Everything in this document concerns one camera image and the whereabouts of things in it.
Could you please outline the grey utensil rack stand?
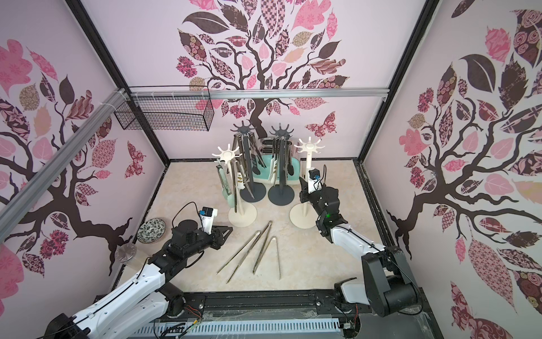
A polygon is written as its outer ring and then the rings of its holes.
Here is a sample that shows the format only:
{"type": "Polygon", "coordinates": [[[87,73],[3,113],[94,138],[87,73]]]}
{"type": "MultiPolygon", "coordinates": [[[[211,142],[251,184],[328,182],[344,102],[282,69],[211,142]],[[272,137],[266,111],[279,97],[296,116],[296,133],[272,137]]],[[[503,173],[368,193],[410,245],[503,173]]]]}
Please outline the grey utensil rack stand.
{"type": "Polygon", "coordinates": [[[260,168],[266,168],[261,155],[261,149],[255,135],[255,128],[251,123],[242,121],[234,125],[234,148],[237,148],[238,172],[241,173],[243,189],[240,189],[241,198],[249,203],[263,200],[267,189],[264,184],[256,181],[256,175],[261,173],[260,168]]]}

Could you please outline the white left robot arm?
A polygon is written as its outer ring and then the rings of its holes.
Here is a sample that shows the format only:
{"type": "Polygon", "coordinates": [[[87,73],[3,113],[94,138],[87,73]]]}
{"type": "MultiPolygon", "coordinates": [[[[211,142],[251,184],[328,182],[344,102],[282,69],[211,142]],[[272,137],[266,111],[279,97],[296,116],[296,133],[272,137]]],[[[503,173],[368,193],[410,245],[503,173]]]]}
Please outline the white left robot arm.
{"type": "Polygon", "coordinates": [[[172,279],[191,267],[191,257],[208,248],[219,250],[232,231],[230,226],[213,226],[206,232],[195,220],[180,222],[171,238],[132,278],[75,315],[55,317],[44,337],[128,338],[164,315],[182,315],[186,299],[172,279]]]}

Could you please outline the steel tongs white tips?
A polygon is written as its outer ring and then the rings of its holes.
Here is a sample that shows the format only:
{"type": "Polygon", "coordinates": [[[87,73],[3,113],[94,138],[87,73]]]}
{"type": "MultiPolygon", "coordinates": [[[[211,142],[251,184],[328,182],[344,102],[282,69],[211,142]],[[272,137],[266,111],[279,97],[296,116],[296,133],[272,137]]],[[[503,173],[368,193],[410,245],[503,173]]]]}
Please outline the steel tongs white tips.
{"type": "Polygon", "coordinates": [[[270,183],[275,185],[277,179],[277,152],[278,152],[278,138],[273,138],[271,146],[271,161],[270,161],[270,183]]]}

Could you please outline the black nylon tongs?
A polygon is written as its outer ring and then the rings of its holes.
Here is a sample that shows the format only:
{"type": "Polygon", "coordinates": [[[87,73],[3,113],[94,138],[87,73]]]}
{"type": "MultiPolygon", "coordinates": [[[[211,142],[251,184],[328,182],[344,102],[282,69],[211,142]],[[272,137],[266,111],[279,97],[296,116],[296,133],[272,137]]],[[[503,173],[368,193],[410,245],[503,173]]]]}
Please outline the black nylon tongs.
{"type": "Polygon", "coordinates": [[[286,174],[288,176],[294,176],[295,169],[292,165],[292,142],[287,138],[285,141],[285,160],[286,160],[286,174]]]}

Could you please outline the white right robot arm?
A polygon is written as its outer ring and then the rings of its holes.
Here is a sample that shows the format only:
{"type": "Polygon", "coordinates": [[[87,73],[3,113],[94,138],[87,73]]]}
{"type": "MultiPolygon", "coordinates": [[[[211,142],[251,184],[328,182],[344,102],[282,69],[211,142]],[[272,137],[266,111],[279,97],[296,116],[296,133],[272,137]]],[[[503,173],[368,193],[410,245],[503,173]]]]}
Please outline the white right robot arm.
{"type": "Polygon", "coordinates": [[[421,291],[404,252],[357,232],[340,214],[339,191],[324,184],[319,176],[301,178],[300,184],[300,202],[310,203],[316,212],[320,235],[361,261],[363,279],[352,278],[339,284],[344,301],[366,305],[381,317],[423,307],[421,291]]]}

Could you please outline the grey utensil rack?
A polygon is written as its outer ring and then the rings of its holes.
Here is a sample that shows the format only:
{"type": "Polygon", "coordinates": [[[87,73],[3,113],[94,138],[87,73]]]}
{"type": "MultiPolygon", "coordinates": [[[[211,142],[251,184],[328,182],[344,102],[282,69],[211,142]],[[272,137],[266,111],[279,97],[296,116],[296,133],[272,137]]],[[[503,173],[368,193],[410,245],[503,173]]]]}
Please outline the grey utensil rack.
{"type": "Polygon", "coordinates": [[[289,131],[289,124],[285,128],[279,124],[278,129],[272,127],[274,158],[274,180],[268,191],[268,198],[276,206],[287,206],[294,199],[294,191],[288,186],[288,168],[291,155],[289,154],[289,139],[294,130],[289,131]]]}

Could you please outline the black silicone tip tongs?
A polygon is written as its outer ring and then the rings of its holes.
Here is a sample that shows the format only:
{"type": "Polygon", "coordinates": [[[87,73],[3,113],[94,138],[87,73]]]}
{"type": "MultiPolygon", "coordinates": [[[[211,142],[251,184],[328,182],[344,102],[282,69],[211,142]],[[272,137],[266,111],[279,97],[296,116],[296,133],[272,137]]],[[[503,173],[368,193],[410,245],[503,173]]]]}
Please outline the black silicone tip tongs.
{"type": "Polygon", "coordinates": [[[252,171],[255,175],[260,175],[261,170],[265,169],[267,165],[262,157],[258,141],[256,140],[255,134],[250,132],[248,134],[249,140],[249,149],[251,153],[251,162],[252,162],[252,171]]]}

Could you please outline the white handled tongs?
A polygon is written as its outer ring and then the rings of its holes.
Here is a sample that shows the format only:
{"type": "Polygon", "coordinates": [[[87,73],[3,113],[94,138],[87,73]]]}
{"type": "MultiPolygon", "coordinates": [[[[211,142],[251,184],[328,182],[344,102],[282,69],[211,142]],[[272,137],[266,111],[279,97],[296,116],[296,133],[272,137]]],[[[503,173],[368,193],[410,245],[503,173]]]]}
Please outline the white handled tongs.
{"type": "Polygon", "coordinates": [[[244,171],[241,168],[237,168],[236,169],[236,175],[237,175],[237,188],[239,190],[245,189],[246,185],[245,185],[244,171]]]}

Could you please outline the green silicone tip tongs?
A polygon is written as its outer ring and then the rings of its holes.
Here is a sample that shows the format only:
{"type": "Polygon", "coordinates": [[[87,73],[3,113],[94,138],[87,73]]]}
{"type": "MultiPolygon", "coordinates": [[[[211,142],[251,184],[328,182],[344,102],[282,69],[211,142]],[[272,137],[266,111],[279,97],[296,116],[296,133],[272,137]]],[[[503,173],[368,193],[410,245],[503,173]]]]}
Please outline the green silicone tip tongs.
{"type": "Polygon", "coordinates": [[[234,208],[235,207],[234,193],[231,190],[230,184],[227,180],[226,172],[224,171],[224,168],[223,166],[220,165],[220,163],[217,163],[216,169],[217,169],[218,177],[220,179],[222,195],[224,199],[226,200],[226,202],[228,203],[228,206],[230,208],[234,208]]]}

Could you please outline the cream utensil rack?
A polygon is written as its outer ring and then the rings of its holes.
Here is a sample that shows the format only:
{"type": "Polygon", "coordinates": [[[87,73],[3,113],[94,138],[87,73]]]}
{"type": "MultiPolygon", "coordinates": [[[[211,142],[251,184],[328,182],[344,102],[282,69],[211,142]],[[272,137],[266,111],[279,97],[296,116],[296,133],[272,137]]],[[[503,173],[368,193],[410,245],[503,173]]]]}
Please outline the cream utensil rack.
{"type": "Polygon", "coordinates": [[[313,154],[319,153],[319,150],[324,148],[323,145],[320,145],[320,142],[320,139],[312,141],[311,137],[309,137],[306,142],[299,139],[299,145],[296,145],[302,153],[306,153],[305,171],[303,176],[300,176],[299,178],[301,184],[300,200],[303,200],[303,202],[296,204],[290,210],[289,218],[295,227],[302,230],[314,227],[316,225],[316,218],[318,217],[309,203],[307,179],[309,170],[314,168],[312,166],[313,154]]]}
{"type": "MultiPolygon", "coordinates": [[[[217,163],[220,163],[221,166],[223,166],[224,171],[227,175],[227,180],[230,184],[231,190],[231,175],[228,164],[231,161],[234,161],[235,169],[238,168],[237,164],[237,148],[232,148],[232,146],[229,144],[227,148],[222,149],[219,146],[217,147],[218,153],[214,153],[213,157],[216,157],[216,165],[217,163]]],[[[255,219],[257,218],[257,210],[256,207],[248,202],[245,202],[241,198],[240,190],[237,188],[237,198],[238,198],[238,212],[234,213],[234,208],[230,208],[228,211],[228,220],[229,222],[234,226],[238,228],[245,228],[250,226],[253,222],[255,222],[255,219]]]]}

